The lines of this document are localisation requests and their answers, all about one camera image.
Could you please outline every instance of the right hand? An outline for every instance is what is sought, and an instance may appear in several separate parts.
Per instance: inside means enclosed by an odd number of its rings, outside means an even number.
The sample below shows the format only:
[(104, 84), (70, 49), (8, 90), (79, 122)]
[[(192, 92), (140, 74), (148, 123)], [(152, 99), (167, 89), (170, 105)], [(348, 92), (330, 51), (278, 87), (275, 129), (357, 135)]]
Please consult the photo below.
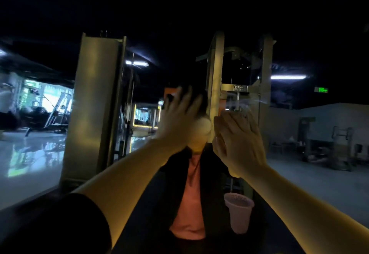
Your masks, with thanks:
[(173, 101), (169, 104), (169, 100), (166, 100), (165, 109), (162, 111), (162, 118), (154, 136), (154, 139), (160, 141), (170, 155), (187, 146), (202, 101), (202, 96), (198, 96), (190, 105), (191, 88), (182, 100), (181, 94), (182, 88), (179, 87)]
[(214, 130), (214, 153), (230, 172), (256, 173), (267, 167), (259, 127), (251, 112), (244, 115), (223, 111), (219, 117), (214, 117)]

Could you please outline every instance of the black hair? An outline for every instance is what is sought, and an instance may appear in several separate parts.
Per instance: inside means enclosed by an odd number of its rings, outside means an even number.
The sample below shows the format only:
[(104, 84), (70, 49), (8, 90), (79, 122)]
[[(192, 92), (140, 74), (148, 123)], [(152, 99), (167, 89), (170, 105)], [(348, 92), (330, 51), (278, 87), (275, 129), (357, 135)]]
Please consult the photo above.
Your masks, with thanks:
[[(197, 96), (202, 95), (203, 99), (201, 101), (199, 111), (197, 112), (197, 117), (205, 117), (207, 115), (206, 114), (206, 109), (207, 109), (207, 105), (208, 105), (208, 97), (207, 97), (206, 90), (201, 88), (201, 87), (198, 87), (196, 85), (191, 85), (191, 84), (182, 84), (180, 86), (182, 87), (181, 100), (182, 100), (183, 96), (188, 92), (188, 88), (190, 86), (192, 87), (192, 95), (191, 95), (190, 105), (197, 98)], [(172, 102), (174, 96), (171, 95), (171, 94), (168, 94), (167, 98), (169, 99), (169, 102)]]

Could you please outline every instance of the pink cup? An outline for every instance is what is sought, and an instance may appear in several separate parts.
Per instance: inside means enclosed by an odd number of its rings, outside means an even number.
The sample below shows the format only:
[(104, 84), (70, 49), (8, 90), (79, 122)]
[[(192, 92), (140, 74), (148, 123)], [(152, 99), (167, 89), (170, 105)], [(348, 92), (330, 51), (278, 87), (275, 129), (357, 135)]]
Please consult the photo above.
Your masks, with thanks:
[(245, 234), (249, 228), (254, 201), (237, 193), (224, 194), (225, 205), (229, 208), (231, 228), (236, 234)]

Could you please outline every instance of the ceiling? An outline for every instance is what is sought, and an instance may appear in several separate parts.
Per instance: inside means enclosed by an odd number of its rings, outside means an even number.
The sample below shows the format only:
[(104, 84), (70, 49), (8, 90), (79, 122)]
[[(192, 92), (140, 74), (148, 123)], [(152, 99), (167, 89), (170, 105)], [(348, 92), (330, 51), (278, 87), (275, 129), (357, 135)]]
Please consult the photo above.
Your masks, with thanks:
[[(150, 62), (138, 72), (136, 99), (154, 101), (183, 78), (205, 82), (204, 65), (194, 60), (215, 31), (225, 32), (225, 46), (248, 52), (259, 51), (261, 36), (271, 34), (273, 72), (309, 75), (274, 82), (274, 103), (369, 103), (360, 76), (369, 64), (368, 24), (367, 0), (0, 0), (0, 48), (14, 55), (0, 65), (22, 70), (22, 57), (40, 80), (70, 85), (82, 32), (127, 35), (129, 50)], [(247, 66), (224, 61), (224, 74)], [(343, 88), (349, 85), (355, 88)], [(314, 86), (329, 93), (313, 93)]]

